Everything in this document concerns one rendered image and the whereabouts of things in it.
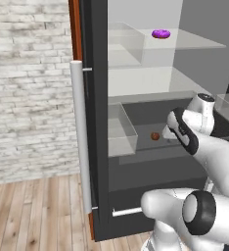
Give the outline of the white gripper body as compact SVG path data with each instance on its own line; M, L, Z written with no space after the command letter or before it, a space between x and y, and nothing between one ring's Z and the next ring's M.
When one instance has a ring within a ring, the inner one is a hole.
M177 136L174 132L171 132L169 127L166 125L162 130L162 137L164 139L177 140Z

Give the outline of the dark grey fridge drawer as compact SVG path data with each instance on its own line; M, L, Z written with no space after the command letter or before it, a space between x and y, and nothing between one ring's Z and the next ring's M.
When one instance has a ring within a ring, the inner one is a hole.
M120 157L119 163L126 165L187 156L178 140L164 139L161 133L168 113L176 107L186 108L190 101L186 98L125 104L125 112L138 134L138 140L136 153ZM152 132L158 132L160 139L154 141Z

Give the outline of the glass fridge shelf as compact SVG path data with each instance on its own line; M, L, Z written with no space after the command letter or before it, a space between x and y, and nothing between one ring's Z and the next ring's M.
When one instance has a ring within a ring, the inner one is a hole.
M152 37L153 30L136 29L132 35L132 41L139 49L145 50L190 50L190 49L216 49L225 48L224 44L196 35L192 32L180 29L170 28L170 36L166 39L157 39Z
M109 70L110 97L190 90L208 94L207 90L173 67Z

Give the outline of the dark grey fridge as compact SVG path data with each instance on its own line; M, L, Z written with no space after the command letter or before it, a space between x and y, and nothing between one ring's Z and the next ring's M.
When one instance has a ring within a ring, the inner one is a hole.
M190 50L145 50L140 66L115 69L173 67L216 99L229 88L229 0L108 0L108 23L126 23L136 29L180 28L224 44L225 48ZM109 97L109 105L192 98L202 92L177 91ZM217 137L229 138L229 122L214 107ZM123 189L206 177L189 154L121 165L109 156L109 195Z

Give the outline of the dark fridge door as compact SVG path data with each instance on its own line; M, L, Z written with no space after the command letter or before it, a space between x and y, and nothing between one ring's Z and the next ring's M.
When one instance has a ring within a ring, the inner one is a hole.
M94 236L109 235L108 0L79 0Z

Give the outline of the dark freezer drawer front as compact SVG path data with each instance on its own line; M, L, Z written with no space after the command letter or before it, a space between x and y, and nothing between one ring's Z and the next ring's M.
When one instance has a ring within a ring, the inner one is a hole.
M197 188L205 186L206 177L196 177L179 181L172 181L156 185L123 189L111 192L109 195L111 209L115 212L139 208L141 197L146 191L169 188ZM144 216L142 212L110 218L110 238L123 237L154 228L155 221Z

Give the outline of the purple donut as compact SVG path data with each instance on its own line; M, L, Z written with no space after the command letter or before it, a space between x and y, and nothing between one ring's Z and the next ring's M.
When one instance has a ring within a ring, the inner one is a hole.
M167 29L154 29L152 31L152 37L156 39L167 39L171 35Z

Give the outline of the brown wooden cabinet panel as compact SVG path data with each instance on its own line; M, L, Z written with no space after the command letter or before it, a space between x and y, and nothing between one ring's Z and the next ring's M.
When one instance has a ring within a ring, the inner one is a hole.
M74 60L80 60L82 62L79 0L69 0L69 21L72 42L72 56ZM86 215L88 216L91 239L94 239L93 213Z

